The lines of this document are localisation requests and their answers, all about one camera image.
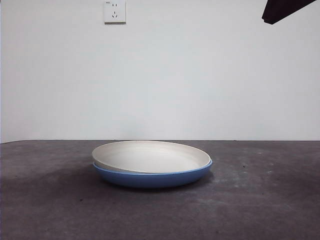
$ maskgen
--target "dark object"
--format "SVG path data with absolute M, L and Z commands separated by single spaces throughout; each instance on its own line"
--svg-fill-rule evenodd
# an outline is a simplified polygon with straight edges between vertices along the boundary
M 314 1 L 315 0 L 268 0 L 262 19 L 267 24 L 274 24 Z
M 156 190 L 100 178 L 111 142 L 2 143 L 1 240 L 320 240 L 320 141 L 174 141 L 214 166 Z

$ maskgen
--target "blue plate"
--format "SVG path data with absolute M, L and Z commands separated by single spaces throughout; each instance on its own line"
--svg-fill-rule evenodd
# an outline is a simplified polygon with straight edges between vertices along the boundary
M 176 187 L 195 182 L 210 170 L 211 165 L 212 160 L 206 166 L 194 170 L 169 173 L 135 173 L 104 169 L 95 163 L 93 164 L 102 178 L 110 183 L 144 189 Z

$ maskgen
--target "electrical outlet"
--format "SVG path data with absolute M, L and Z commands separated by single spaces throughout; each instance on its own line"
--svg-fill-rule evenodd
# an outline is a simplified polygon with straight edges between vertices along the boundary
M 126 0 L 104 2 L 104 24 L 126 23 Z

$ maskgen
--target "black object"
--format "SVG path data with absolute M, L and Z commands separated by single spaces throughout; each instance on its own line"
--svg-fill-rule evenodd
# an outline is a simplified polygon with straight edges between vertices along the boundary
M 262 19 L 267 24 L 274 24 L 314 1 L 315 0 L 268 0 Z

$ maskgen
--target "blue plate rim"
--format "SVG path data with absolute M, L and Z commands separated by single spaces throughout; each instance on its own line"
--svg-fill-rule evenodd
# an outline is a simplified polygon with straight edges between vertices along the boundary
M 209 168 L 212 165 L 213 161 L 210 158 L 210 162 L 200 168 L 196 168 L 196 169 L 192 169 L 192 170 L 187 170 L 187 171 L 176 171 L 176 172 L 160 172 L 160 173 L 144 173 L 144 172 L 124 172 L 124 171 L 113 171 L 113 170 L 109 170 L 109 169 L 104 169 L 102 167 L 99 167 L 96 165 L 96 163 L 93 163 L 93 166 L 101 171 L 104 172 L 108 172 L 108 173 L 113 173 L 113 174 L 123 174 L 123 175 L 135 175 L 135 176 L 161 176 L 161 175 L 175 175 L 175 174 L 186 174 L 186 173 L 192 173 L 192 172 L 196 172 L 196 171 L 200 171 L 206 168 Z

